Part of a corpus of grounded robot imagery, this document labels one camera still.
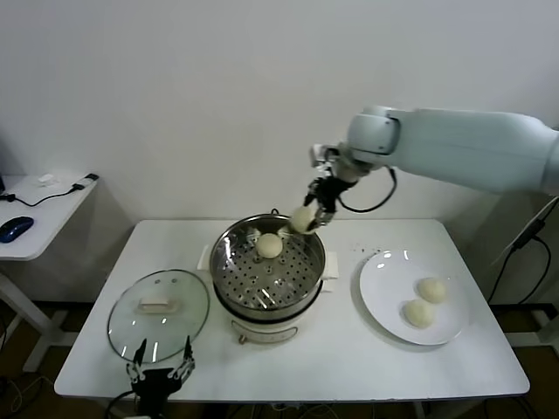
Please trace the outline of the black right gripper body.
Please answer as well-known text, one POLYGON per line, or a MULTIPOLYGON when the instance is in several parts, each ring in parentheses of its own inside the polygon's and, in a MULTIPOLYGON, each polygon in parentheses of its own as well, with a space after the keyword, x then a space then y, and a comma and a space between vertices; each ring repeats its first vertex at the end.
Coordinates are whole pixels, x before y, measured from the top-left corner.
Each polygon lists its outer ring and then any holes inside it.
POLYGON ((350 183, 337 177, 322 177, 315 186, 315 198, 322 211, 336 211, 336 200, 350 188, 350 183))

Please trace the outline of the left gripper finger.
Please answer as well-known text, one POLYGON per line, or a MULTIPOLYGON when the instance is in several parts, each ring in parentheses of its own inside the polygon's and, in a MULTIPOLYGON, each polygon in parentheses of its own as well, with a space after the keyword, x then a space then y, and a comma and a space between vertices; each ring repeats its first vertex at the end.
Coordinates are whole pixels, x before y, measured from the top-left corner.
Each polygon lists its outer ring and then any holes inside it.
POLYGON ((141 342, 141 345, 136 349, 132 361, 128 362, 126 365, 127 375, 131 381, 141 381, 144 379, 141 365, 143 362, 143 356, 145 354, 146 346, 147 340, 144 339, 141 342))
POLYGON ((173 371, 169 374, 170 377, 190 377, 192 372, 196 367, 196 362, 194 360, 192 346, 190 342, 190 336, 187 336, 184 350, 183 350, 183 359, 180 364, 173 369, 173 371))

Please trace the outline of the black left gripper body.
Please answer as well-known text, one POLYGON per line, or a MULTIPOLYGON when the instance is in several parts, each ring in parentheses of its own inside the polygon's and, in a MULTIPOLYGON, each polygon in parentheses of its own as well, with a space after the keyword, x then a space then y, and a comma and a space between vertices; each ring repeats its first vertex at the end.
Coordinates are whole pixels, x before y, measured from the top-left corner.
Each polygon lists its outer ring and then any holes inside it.
POLYGON ((140 409, 162 409, 169 396, 180 390, 182 380, 176 378, 172 368, 146 370, 143 379, 133 379, 131 388, 139 397, 140 409))

